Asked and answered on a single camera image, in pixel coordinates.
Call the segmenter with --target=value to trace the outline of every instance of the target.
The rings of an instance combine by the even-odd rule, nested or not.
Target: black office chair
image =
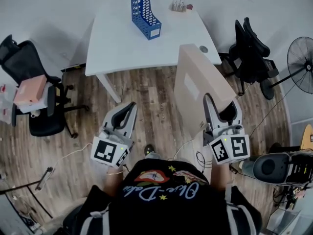
[[[66,86],[64,90],[61,79],[54,76],[49,76],[42,66],[39,55],[34,44],[31,41],[24,41],[19,45],[12,40],[12,35],[9,35],[0,45],[0,65],[2,69],[8,73],[15,82],[20,85],[23,80],[45,75],[47,82],[52,84],[48,89],[47,108],[41,109],[38,117],[29,115],[29,130],[31,135],[36,137],[46,137],[57,134],[66,129],[72,138],[78,136],[77,133],[72,133],[65,119],[65,112],[85,109],[89,111],[87,105],[73,106],[64,108],[64,105],[70,102],[66,98],[67,91],[73,90],[73,86]],[[12,125],[16,126],[17,115],[24,115],[14,104],[12,109]]]
[[[269,70],[263,58],[269,56],[269,48],[252,31],[249,18],[245,18],[244,28],[245,30],[236,20],[236,43],[229,48],[229,53],[219,53],[220,58],[227,60],[233,69],[233,72],[225,75],[225,77],[235,75],[240,79],[242,93],[238,93],[239,96],[245,94],[245,82],[249,84],[261,83],[265,79],[278,75],[278,69],[270,60],[273,69]],[[241,64],[237,67],[234,61],[238,58],[241,59]]]

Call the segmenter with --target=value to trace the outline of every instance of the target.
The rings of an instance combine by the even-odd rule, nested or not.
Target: white table
[[[121,98],[107,73],[177,65],[180,45],[205,46],[207,58],[213,64],[222,63],[195,8],[173,12],[172,0],[151,0],[162,28],[160,37],[148,40],[132,21],[131,0],[104,1],[93,23],[85,74],[96,75],[117,103]]]

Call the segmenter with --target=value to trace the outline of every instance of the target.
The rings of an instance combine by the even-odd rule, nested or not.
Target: wooden floor
[[[222,73],[229,71],[227,65],[218,68]],[[175,73],[176,67],[163,67],[109,74],[122,101],[134,101],[138,105],[133,133],[135,146],[129,156],[129,167],[144,158],[143,147],[148,143],[154,144],[157,151],[168,159],[173,157],[183,143],[190,140],[175,105],[173,94]],[[230,77],[228,82],[234,91],[238,92],[239,80]],[[66,113],[70,128],[77,131],[79,137],[71,139],[66,131],[46,138],[33,137],[28,130],[27,116],[19,117],[15,128],[1,122],[0,170],[7,173],[7,185],[1,184],[2,189],[39,180],[47,167],[53,166],[58,159],[92,142],[106,112],[115,106],[115,102],[107,95],[98,79],[95,76],[85,77],[84,70],[66,73],[63,84],[75,86],[75,89],[68,93],[68,97],[72,99],[68,106],[77,104],[90,106],[89,112],[79,110]],[[251,134],[281,99],[279,87],[275,87],[275,90],[275,98],[267,101],[261,94],[259,84],[255,83],[250,85],[246,94],[239,99],[247,134]],[[186,144],[178,157],[188,159],[201,169],[195,162],[195,152],[201,151],[206,159],[210,158],[206,148],[201,147],[201,142],[200,136]],[[274,142],[289,145],[283,102],[275,107],[250,138],[251,152],[264,154]],[[71,206],[73,201],[85,197],[92,185],[102,186],[106,170],[101,164],[89,159],[90,149],[91,146],[60,161],[45,188],[36,195],[53,216],[59,215],[65,208]],[[204,174],[210,177],[210,169],[205,169]],[[266,224],[272,212],[273,187],[239,174],[233,174],[233,179],[234,184],[238,185],[248,201],[262,213]],[[17,190],[9,194],[9,197],[17,209],[24,213],[31,212],[40,223],[49,221],[50,218],[33,197],[28,197],[29,194],[26,190]]]

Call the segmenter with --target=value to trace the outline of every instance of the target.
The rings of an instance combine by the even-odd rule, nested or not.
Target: cardboard box
[[[192,138],[206,127],[203,97],[209,93],[218,112],[236,97],[222,74],[194,44],[181,45],[174,95],[184,126]]]
[[[45,75],[22,81],[15,95],[14,103],[17,106],[38,103],[43,95],[46,82],[47,78]]]

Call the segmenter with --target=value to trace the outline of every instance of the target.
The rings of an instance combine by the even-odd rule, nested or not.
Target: pink box
[[[37,103],[43,95],[46,82],[47,78],[45,75],[24,80],[18,88],[14,98],[14,103],[17,106]]]

